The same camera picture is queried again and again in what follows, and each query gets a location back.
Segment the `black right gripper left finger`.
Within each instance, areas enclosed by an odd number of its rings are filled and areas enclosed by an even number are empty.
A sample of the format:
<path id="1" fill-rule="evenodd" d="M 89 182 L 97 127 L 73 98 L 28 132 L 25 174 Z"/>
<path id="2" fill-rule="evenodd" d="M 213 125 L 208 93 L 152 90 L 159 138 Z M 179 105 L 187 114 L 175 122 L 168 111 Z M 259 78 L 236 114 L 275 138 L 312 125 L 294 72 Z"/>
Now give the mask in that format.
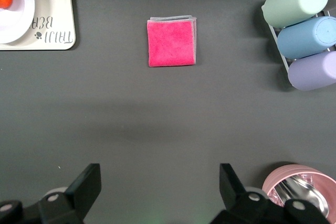
<path id="1" fill-rule="evenodd" d="M 99 164 L 89 164 L 65 190 L 53 190 L 39 201 L 42 223 L 84 223 L 101 192 Z"/>

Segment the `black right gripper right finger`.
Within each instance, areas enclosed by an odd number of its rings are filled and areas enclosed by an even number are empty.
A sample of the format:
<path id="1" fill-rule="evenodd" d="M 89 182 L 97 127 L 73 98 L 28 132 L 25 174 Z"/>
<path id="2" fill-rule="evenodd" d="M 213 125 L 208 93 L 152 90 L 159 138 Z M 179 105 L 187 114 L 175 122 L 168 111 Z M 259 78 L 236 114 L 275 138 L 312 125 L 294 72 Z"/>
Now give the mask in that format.
<path id="1" fill-rule="evenodd" d="M 225 209 L 211 223 L 278 223 L 274 205 L 260 189 L 247 190 L 231 164 L 219 166 L 219 191 Z"/>

